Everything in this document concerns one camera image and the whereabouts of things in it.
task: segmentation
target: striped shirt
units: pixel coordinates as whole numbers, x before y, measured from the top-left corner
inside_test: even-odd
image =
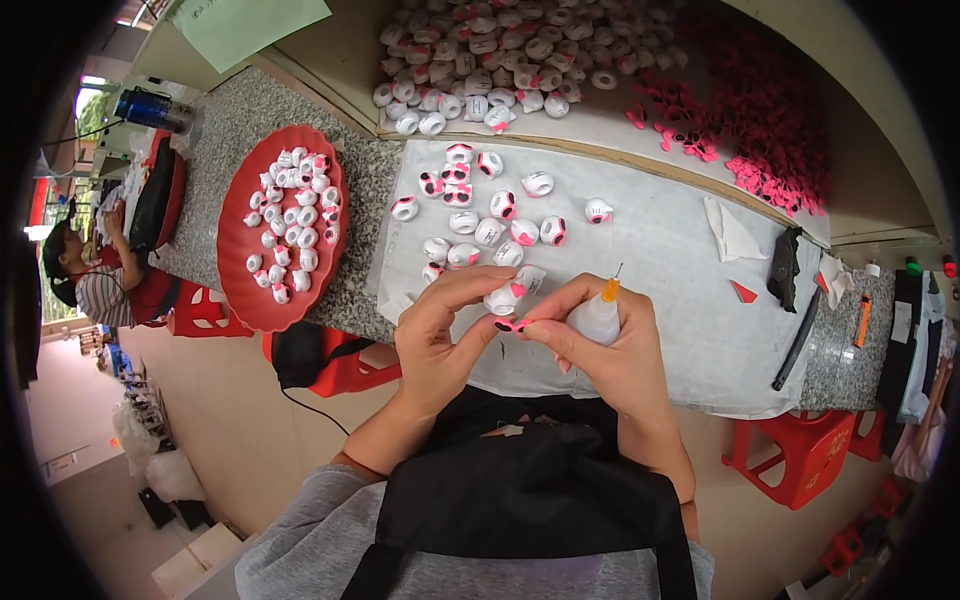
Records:
[[[77,283],[77,305],[96,324],[133,327],[136,320],[123,291],[123,268],[93,267]]]

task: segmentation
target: black hair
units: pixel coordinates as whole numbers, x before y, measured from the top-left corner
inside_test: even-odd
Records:
[[[50,230],[50,235],[43,243],[41,256],[43,258],[43,271],[50,279],[50,289],[54,296],[67,306],[76,306],[77,284],[60,264],[60,255],[66,252],[64,235],[68,230],[70,230],[69,217],[54,225],[54,228]]]

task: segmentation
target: red triangle piece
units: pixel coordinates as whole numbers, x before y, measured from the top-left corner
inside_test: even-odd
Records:
[[[740,301],[744,304],[753,304],[756,300],[756,294],[743,287],[734,280],[730,280],[730,283],[733,284],[733,289],[736,290],[736,294],[740,297]]]
[[[829,288],[827,288],[827,281],[824,279],[824,274],[817,272],[817,276],[814,277],[813,280],[816,281],[817,285],[819,285],[821,289],[824,290],[824,294],[830,293]]]

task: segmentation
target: green paper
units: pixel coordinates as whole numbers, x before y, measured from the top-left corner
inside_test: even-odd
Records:
[[[218,73],[331,15],[324,0],[184,0],[171,21]]]

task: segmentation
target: red apron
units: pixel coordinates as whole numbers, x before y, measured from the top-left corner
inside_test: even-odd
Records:
[[[113,246],[107,246],[100,250],[100,264],[97,266],[118,269],[123,265],[120,254]],[[175,285],[179,285],[179,290],[173,289]],[[200,287],[196,283],[179,279],[160,269],[147,267],[136,287],[126,292],[133,312],[133,320],[137,324],[148,323],[166,316],[175,306],[189,305]]]

